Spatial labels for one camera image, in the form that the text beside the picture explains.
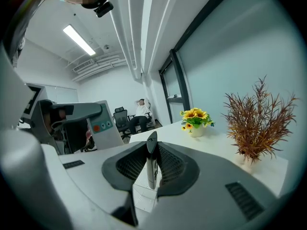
button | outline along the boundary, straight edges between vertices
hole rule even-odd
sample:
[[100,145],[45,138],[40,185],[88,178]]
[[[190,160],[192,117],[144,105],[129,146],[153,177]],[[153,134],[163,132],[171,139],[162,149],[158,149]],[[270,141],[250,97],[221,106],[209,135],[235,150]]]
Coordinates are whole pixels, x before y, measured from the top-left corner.
[[99,132],[100,131],[99,125],[94,125],[93,130],[94,132]]

yellow flower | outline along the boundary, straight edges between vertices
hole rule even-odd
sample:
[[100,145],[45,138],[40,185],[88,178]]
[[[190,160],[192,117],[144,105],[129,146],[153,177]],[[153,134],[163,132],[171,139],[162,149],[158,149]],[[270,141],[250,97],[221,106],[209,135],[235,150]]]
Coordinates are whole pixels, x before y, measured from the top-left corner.
[[187,124],[186,124],[186,128],[187,128],[187,129],[192,129],[192,128],[193,128],[193,125],[192,125],[192,124],[187,123]]
[[194,113],[193,112],[194,112],[193,110],[185,111],[183,119],[194,117]]
[[201,109],[195,110],[194,117],[200,117],[201,119],[206,119],[208,114],[207,112],[203,112]]

chair headrest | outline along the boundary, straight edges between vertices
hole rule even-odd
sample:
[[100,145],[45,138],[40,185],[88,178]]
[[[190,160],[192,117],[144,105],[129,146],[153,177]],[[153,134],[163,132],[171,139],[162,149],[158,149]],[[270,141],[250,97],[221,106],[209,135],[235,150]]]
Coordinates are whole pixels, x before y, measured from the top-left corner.
[[114,112],[119,113],[119,112],[122,112],[124,110],[125,110],[124,107],[119,107],[119,108],[115,108]]

table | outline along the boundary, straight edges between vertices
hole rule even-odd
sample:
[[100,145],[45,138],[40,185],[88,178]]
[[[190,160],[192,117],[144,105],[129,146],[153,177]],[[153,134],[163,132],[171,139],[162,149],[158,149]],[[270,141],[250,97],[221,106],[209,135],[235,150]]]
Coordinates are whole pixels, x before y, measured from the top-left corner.
[[[235,153],[237,148],[232,146],[234,140],[226,134],[218,132],[214,127],[206,127],[202,137],[190,137],[187,131],[181,130],[181,121],[161,128],[131,136],[130,143],[146,141],[153,133],[157,132],[158,141],[173,143],[202,152],[228,159],[236,164]],[[276,196],[280,195],[285,179],[288,160],[270,156],[261,156],[257,162],[252,176],[266,185]]]

black pants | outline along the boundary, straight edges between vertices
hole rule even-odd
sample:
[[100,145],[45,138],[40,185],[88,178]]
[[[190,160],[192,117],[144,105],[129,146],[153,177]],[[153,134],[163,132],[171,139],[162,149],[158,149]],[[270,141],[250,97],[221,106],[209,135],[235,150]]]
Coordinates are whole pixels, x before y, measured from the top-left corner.
[[131,119],[128,123],[129,129],[133,135],[137,134],[135,130],[135,126],[139,123],[141,126],[141,132],[147,131],[147,122],[148,118],[145,116],[136,116],[133,119]]

